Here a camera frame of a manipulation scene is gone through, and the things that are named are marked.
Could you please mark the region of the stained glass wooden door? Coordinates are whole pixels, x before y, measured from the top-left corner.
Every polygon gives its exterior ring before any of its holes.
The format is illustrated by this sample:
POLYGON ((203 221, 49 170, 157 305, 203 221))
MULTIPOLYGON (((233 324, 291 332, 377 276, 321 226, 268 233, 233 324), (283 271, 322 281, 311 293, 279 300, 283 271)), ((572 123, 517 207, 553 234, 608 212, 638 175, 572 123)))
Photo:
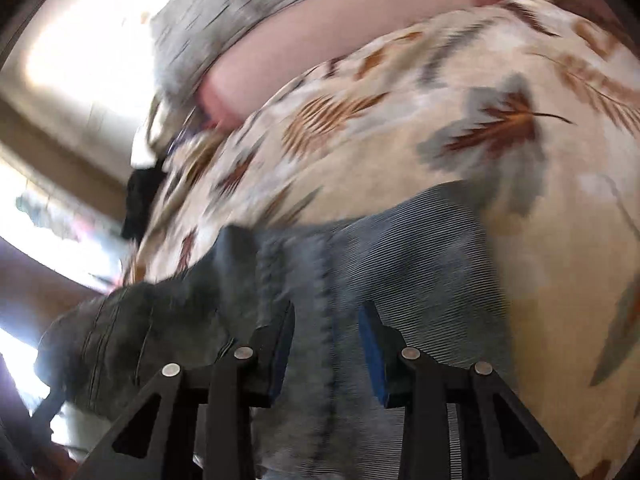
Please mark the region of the stained glass wooden door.
POLYGON ((50 389, 37 344, 60 315, 122 282, 122 186, 1 104, 1 355, 21 404, 50 389))

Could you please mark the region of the leaf-patterned beige blanket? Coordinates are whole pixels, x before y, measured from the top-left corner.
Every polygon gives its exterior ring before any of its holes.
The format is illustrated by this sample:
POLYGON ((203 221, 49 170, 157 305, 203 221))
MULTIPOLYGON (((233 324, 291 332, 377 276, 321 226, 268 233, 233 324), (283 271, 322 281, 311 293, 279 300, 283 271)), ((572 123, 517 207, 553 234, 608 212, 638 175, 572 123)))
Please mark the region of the leaf-patterned beige blanket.
POLYGON ((436 184, 477 206, 526 405, 587 479, 639 440, 639 60, 553 0, 454 11, 284 87, 188 142, 128 281, 193 264, 228 223, 374 214, 436 184))

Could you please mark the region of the black garment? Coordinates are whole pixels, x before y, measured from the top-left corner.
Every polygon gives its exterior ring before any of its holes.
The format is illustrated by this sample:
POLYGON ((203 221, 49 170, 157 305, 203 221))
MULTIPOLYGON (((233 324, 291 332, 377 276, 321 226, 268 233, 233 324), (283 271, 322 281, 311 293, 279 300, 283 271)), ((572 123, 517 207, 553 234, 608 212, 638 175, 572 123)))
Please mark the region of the black garment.
POLYGON ((120 236, 141 244, 148 228, 151 208, 160 185, 166 178, 163 159, 153 167, 135 169, 127 182, 126 216, 120 236))

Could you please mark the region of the cream white pillow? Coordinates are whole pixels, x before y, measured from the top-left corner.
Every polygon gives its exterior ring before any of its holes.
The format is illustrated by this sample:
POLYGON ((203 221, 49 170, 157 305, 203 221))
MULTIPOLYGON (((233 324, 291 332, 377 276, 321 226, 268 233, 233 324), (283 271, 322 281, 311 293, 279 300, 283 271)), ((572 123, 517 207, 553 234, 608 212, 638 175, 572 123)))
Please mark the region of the cream white pillow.
POLYGON ((171 138, 169 118, 170 108, 166 100, 156 92, 131 143, 130 166, 132 169, 151 168, 160 159, 171 138))

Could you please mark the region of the grey quilted pillow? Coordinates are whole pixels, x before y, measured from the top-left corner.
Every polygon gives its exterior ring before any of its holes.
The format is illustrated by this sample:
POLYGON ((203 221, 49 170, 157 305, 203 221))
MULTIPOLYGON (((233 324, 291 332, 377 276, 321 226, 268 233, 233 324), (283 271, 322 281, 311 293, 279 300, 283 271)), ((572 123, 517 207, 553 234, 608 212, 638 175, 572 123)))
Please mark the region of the grey quilted pillow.
POLYGON ((303 0, 169 0, 151 20, 157 93, 186 105, 206 70, 247 32, 303 0))

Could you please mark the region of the blue denim jeans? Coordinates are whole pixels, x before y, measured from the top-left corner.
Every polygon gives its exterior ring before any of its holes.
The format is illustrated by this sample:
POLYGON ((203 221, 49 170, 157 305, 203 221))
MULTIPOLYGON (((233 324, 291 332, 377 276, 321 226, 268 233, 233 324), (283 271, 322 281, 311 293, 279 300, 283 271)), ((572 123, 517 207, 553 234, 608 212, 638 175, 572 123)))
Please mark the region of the blue denim jeans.
POLYGON ((35 370, 76 408, 115 419, 166 364, 212 364, 268 324, 283 300, 295 330, 283 389, 253 417, 269 479, 393 479, 402 414, 372 391, 358 312, 437 361, 514 376, 506 306, 480 205, 463 181, 380 214, 289 228, 223 228, 172 278, 88 300, 58 318, 35 370))

